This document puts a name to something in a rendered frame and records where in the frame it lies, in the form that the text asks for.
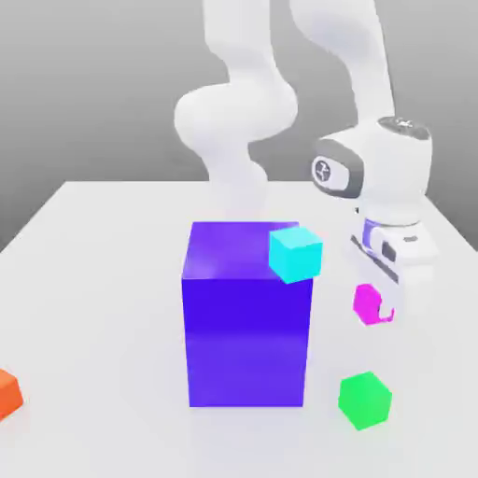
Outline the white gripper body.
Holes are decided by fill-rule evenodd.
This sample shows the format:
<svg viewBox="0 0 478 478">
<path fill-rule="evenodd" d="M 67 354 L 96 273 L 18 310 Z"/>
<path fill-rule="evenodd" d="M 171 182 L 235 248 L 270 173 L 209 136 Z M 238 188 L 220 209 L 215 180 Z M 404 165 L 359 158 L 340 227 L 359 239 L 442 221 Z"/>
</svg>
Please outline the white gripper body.
<svg viewBox="0 0 478 478">
<path fill-rule="evenodd" d="M 399 286 L 397 276 L 377 258 L 369 255 L 354 234 L 350 237 L 350 258 L 359 270 L 363 283 L 371 284 L 382 299 L 380 311 L 399 310 Z"/>
</svg>

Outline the small magenta cube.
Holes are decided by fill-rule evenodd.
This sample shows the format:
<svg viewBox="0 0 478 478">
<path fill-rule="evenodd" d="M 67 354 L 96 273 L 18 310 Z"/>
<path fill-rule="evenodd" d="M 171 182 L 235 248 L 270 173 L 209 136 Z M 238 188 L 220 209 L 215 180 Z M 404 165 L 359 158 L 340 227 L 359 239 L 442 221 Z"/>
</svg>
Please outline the small magenta cube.
<svg viewBox="0 0 478 478">
<path fill-rule="evenodd" d="M 391 309 L 386 316 L 381 316 L 382 296 L 372 284 L 360 284 L 356 287 L 353 311 L 366 326 L 392 322 L 395 310 Z"/>
</svg>

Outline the small cyan cube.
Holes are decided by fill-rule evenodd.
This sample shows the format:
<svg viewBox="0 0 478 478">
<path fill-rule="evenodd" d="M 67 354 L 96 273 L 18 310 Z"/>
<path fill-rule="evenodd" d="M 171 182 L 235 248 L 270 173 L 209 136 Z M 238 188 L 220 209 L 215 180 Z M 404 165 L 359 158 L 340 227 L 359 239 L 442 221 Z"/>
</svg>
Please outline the small cyan cube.
<svg viewBox="0 0 478 478">
<path fill-rule="evenodd" d="M 270 232 L 269 266 L 286 284 L 320 276 L 323 241 L 305 227 Z"/>
</svg>

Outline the small green cube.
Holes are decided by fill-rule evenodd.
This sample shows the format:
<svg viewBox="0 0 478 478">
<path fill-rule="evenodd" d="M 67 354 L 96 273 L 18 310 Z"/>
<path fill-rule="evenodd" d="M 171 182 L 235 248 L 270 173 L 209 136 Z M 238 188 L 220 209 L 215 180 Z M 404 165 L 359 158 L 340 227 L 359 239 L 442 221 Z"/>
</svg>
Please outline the small green cube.
<svg viewBox="0 0 478 478">
<path fill-rule="evenodd" d="M 391 409 L 392 392 L 371 371 L 344 378 L 338 407 L 356 430 L 385 423 Z"/>
</svg>

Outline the small orange cube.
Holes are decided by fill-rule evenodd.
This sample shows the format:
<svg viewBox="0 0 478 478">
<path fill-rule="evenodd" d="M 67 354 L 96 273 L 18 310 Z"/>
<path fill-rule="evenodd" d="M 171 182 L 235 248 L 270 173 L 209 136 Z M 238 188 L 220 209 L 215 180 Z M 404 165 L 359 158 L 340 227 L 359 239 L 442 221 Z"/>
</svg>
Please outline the small orange cube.
<svg viewBox="0 0 478 478">
<path fill-rule="evenodd" d="M 0 421 L 23 405 L 23 396 L 18 379 L 0 369 Z"/>
</svg>

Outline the large blue box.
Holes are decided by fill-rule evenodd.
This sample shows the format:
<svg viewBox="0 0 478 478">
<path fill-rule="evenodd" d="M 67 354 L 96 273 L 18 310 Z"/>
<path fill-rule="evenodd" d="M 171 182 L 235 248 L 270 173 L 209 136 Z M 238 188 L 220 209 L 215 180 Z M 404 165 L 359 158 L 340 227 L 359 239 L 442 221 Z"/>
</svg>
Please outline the large blue box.
<svg viewBox="0 0 478 478">
<path fill-rule="evenodd" d="M 303 404 L 312 280 L 286 284 L 269 236 L 294 222 L 195 221 L 181 277 L 192 407 Z"/>
</svg>

